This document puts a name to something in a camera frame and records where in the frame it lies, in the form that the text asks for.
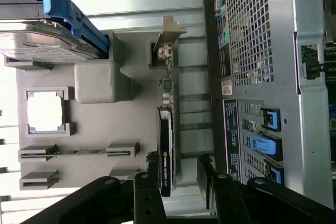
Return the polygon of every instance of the metal vent mesh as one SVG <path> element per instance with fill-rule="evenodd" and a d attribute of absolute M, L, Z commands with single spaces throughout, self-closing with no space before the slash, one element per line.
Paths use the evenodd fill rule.
<path fill-rule="evenodd" d="M 244 152 L 244 159 L 246 162 L 248 162 L 251 166 L 260 171 L 262 174 L 266 175 L 268 173 L 266 164 L 263 160 L 260 160 L 257 157 L 252 156 L 248 152 Z"/>
<path fill-rule="evenodd" d="M 256 175 L 254 172 L 252 172 L 250 169 L 244 167 L 244 170 L 245 170 L 245 176 L 246 176 L 247 178 L 250 179 L 250 178 L 257 177 L 257 175 Z"/>
<path fill-rule="evenodd" d="M 251 146 L 250 146 L 250 137 L 249 137 L 249 136 L 245 136 L 245 135 L 243 135 L 243 140 L 244 140 L 244 144 L 245 144 L 247 147 L 251 147 Z"/>
<path fill-rule="evenodd" d="M 274 81 L 268 0 L 226 0 L 235 86 Z"/>
<path fill-rule="evenodd" d="M 262 115 L 261 104 L 257 103 L 249 103 L 249 102 L 242 102 L 241 109 L 243 113 L 250 114 L 250 115 Z"/>

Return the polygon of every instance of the blue plastic handle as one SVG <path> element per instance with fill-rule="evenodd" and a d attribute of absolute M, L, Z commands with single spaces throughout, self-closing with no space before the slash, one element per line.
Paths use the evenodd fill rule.
<path fill-rule="evenodd" d="M 278 115 L 276 112 L 267 111 L 267 114 L 272 117 L 272 123 L 268 124 L 268 127 L 277 130 L 278 129 Z"/>
<path fill-rule="evenodd" d="M 252 135 L 250 137 L 250 147 L 252 150 L 257 150 L 267 155 L 275 155 L 277 152 L 276 143 L 260 135 Z"/>
<path fill-rule="evenodd" d="M 273 168 L 271 168 L 271 171 L 274 172 L 276 174 L 276 181 L 278 184 L 281 184 L 281 172 L 278 170 L 275 170 Z"/>
<path fill-rule="evenodd" d="M 43 11 L 53 18 L 62 18 L 71 25 L 71 33 L 78 39 L 82 36 L 103 52 L 109 53 L 109 40 L 85 16 L 71 0 L 43 0 Z"/>

